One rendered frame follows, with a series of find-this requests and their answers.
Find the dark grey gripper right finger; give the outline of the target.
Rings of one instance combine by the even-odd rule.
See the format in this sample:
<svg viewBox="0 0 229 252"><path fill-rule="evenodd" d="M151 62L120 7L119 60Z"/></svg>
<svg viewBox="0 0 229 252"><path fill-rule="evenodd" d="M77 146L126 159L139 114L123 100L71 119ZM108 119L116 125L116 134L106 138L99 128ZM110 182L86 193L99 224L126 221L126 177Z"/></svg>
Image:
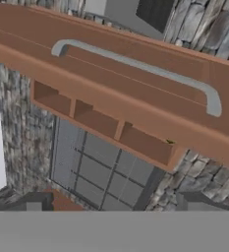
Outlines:
<svg viewBox="0 0 229 252"><path fill-rule="evenodd" d="M202 192L181 192L176 195L177 211L229 211L229 206L213 202Z"/></svg>

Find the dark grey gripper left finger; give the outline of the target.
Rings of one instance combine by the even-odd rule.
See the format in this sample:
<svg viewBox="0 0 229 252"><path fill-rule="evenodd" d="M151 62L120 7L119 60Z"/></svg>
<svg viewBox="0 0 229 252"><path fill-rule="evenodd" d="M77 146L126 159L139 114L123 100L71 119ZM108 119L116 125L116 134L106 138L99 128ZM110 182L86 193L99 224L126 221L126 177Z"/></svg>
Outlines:
<svg viewBox="0 0 229 252"><path fill-rule="evenodd" d="M14 203L0 205L0 212L4 211L52 211L53 194L51 192L29 192Z"/></svg>

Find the brown wooden cabinet door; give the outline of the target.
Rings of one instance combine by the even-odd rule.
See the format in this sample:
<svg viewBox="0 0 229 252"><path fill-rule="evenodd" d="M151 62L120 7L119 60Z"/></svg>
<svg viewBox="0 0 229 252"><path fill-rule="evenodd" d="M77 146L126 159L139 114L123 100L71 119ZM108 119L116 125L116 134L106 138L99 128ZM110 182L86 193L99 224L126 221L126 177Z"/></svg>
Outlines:
<svg viewBox="0 0 229 252"><path fill-rule="evenodd" d="M206 113L203 92L70 46L76 39L215 88L222 114ZM41 7L0 3L0 63L149 136L229 167L229 61Z"/></svg>

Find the brown wooden cubby shelf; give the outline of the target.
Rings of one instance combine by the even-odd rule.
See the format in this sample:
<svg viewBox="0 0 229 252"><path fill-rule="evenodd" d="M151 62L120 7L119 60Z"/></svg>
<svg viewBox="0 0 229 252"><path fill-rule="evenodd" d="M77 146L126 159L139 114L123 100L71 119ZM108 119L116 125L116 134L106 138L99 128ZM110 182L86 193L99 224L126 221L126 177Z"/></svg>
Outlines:
<svg viewBox="0 0 229 252"><path fill-rule="evenodd" d="M128 122L105 115L37 80L30 81L30 99L38 107L167 171L174 170L186 153L177 144L149 136Z"/></svg>

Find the black panel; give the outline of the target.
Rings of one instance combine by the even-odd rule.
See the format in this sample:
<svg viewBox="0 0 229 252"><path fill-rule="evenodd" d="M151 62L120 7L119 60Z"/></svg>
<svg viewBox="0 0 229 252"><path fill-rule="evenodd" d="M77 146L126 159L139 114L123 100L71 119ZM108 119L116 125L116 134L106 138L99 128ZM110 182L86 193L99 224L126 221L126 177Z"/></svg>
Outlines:
<svg viewBox="0 0 229 252"><path fill-rule="evenodd" d="M164 33L178 0L139 0L136 15L157 31Z"/></svg>

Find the grey panel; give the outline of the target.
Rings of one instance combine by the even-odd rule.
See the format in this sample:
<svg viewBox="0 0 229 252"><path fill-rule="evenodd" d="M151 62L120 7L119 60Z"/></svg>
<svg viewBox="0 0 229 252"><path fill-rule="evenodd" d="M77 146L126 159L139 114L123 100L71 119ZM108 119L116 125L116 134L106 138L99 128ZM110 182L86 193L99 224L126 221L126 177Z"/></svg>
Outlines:
<svg viewBox="0 0 229 252"><path fill-rule="evenodd" d="M163 34L136 15L140 0L86 0L85 11L122 27L162 40Z"/></svg>

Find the grey window with dark frame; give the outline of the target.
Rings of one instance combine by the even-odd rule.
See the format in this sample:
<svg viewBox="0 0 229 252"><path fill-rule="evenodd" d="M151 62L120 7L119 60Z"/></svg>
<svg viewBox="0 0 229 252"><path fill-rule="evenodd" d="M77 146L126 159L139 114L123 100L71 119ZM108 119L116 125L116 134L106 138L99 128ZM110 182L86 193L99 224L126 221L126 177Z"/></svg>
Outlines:
<svg viewBox="0 0 229 252"><path fill-rule="evenodd" d="M143 211L164 171L64 119L55 123L51 179L99 211Z"/></svg>

